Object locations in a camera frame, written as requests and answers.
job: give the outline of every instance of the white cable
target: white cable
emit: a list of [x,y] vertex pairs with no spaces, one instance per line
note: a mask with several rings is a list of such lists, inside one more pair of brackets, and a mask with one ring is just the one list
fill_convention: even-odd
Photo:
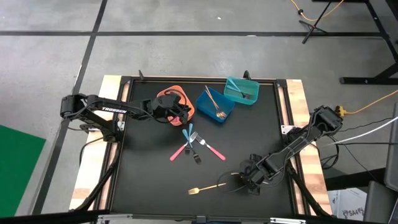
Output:
[[327,144],[327,145],[325,145],[325,146],[331,146],[331,145],[334,145],[334,144],[339,144],[339,143],[342,143],[342,142],[346,142],[346,141],[350,141],[350,140],[353,140],[353,139],[356,139],[356,138],[363,137],[363,136],[365,136],[365,135],[368,135],[368,134],[370,134],[370,133],[372,133],[372,132],[377,131],[378,129],[384,128],[385,126],[389,125],[390,123],[394,122],[394,121],[397,120],[397,119],[398,119],[398,117],[395,117],[394,119],[390,120],[390,121],[387,122],[386,124],[383,124],[382,126],[380,126],[380,127],[378,127],[378,128],[375,128],[375,129],[373,129],[373,130],[371,130],[371,131],[368,131],[368,132],[366,132],[366,133],[360,134],[359,136],[355,136],[355,137],[352,137],[352,138],[348,138],[348,139],[344,139],[344,140],[341,140],[341,141],[333,142],[333,143]]

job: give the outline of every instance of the green mat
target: green mat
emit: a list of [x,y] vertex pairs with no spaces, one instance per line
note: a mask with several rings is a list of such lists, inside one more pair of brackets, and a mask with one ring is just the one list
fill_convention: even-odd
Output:
[[45,139],[0,125],[0,217],[13,217]]

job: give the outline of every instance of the pink fork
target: pink fork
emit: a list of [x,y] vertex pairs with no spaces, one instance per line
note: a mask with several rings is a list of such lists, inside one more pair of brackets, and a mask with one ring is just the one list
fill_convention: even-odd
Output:
[[214,149],[213,147],[209,146],[208,144],[206,144],[206,141],[204,139],[202,139],[201,137],[199,137],[199,135],[197,135],[196,140],[202,145],[202,146],[207,146],[207,148],[209,148],[214,154],[216,154],[216,156],[218,156],[222,161],[225,160],[225,156],[223,156],[221,153],[219,153],[216,149]]

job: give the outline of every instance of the utensil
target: utensil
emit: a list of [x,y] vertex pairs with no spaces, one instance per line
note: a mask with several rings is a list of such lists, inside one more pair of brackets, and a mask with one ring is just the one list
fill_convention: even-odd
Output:
[[193,159],[195,160],[195,162],[200,165],[201,164],[201,159],[199,157],[199,155],[197,154],[197,152],[195,150],[193,150],[193,148],[191,148],[192,152],[193,152]]
[[243,93],[242,91],[237,90],[237,89],[233,88],[233,87],[230,86],[230,85],[227,85],[226,87],[229,88],[230,90],[234,90],[234,91],[240,92],[240,93],[242,94],[242,97],[245,98],[245,99],[249,99],[249,100],[250,100],[250,99],[253,98],[253,95],[250,95],[249,93]]
[[204,139],[202,139],[199,135],[197,135],[196,140],[202,145],[202,146],[207,146],[207,148],[210,149],[211,152],[213,152],[214,154],[216,154],[216,156],[218,156],[221,160],[225,160],[225,156],[222,155],[220,152],[218,152],[216,149],[214,149],[213,147],[209,146],[208,144],[206,144],[206,141]]
[[235,86],[235,88],[236,88],[236,89],[234,89],[235,91],[240,91],[240,92],[242,92],[241,89],[235,84],[234,80],[232,80],[231,77],[228,77],[228,81],[229,81],[230,83],[232,83],[232,85]]
[[191,136],[191,132],[192,132],[192,128],[193,128],[193,124],[192,123],[190,123],[189,124],[189,136]]
[[189,190],[188,194],[189,195],[198,194],[201,190],[208,190],[208,189],[212,189],[212,188],[215,188],[215,187],[217,187],[217,185],[213,185],[213,186],[210,186],[210,187],[205,187],[205,188],[202,188],[202,189],[199,189],[198,187],[195,187],[194,189]]
[[185,146],[185,150],[184,150],[185,151],[185,155],[189,155],[190,149],[191,149],[190,146],[188,146],[188,145]]
[[193,142],[193,140],[195,140],[195,138],[197,137],[198,133],[194,132],[190,138],[189,141],[187,141],[187,143],[185,143],[183,146],[181,146],[171,157],[170,157],[170,161],[174,161],[175,158],[177,158],[177,156],[184,150],[185,146],[188,145],[188,143]]
[[210,90],[206,87],[206,93],[209,96],[209,98],[212,100],[214,107],[216,108],[216,116],[220,119],[225,119],[226,118],[226,113],[222,110],[220,110],[220,107],[217,105],[217,103],[214,101],[213,97],[211,96]]
[[192,147],[192,144],[191,144],[191,142],[189,141],[190,138],[189,138],[189,135],[188,135],[188,133],[187,133],[187,130],[186,130],[186,129],[183,129],[183,130],[182,130],[182,133],[184,134],[185,138],[187,139],[189,145]]

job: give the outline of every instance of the orange bowl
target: orange bowl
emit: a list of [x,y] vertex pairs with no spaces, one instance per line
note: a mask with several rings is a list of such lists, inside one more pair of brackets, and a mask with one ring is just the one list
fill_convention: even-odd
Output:
[[[179,92],[177,92],[177,91],[172,91],[172,90],[178,90],[178,91],[180,91],[181,93],[183,93],[184,96],[185,96],[185,99],[187,99],[187,102],[185,102],[185,99],[184,99],[184,97],[181,95],[181,93],[179,93]],[[162,90],[161,92],[159,92],[159,93],[157,94],[157,97],[158,97],[158,96],[163,96],[163,95],[165,95],[164,93],[165,93],[166,91],[168,91],[168,92],[173,92],[173,93],[178,94],[178,95],[181,97],[179,103],[182,104],[182,105],[187,104],[187,106],[188,106],[189,108],[191,108],[191,110],[188,112],[188,120],[191,120],[193,114],[195,113],[195,109],[194,109],[194,107],[193,107],[191,101],[188,99],[187,95],[185,94],[184,90],[183,90],[179,85],[174,85],[174,86],[168,87],[167,89]],[[182,124],[179,117],[173,118],[172,116],[169,116],[169,117],[167,117],[167,119],[170,121],[170,124],[172,124],[172,125],[174,125],[174,126],[180,126],[180,125]]]

